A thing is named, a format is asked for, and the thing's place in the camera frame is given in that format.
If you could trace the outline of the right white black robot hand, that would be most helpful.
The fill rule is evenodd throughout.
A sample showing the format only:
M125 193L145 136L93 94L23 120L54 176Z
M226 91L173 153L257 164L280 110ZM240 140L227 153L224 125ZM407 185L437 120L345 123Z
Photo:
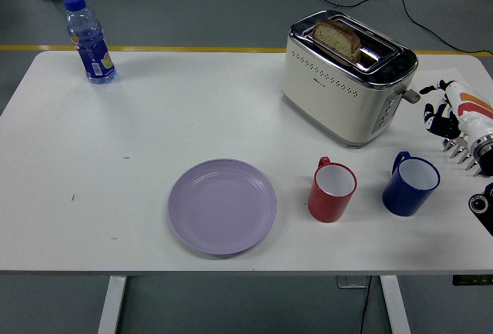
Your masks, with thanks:
M426 95L433 91L442 91L444 95L437 108L431 103L425 105L424 124L430 133L446 139L456 139L463 134L469 144L492 135L492 106L486 99L454 80L441 80L422 88L419 93Z

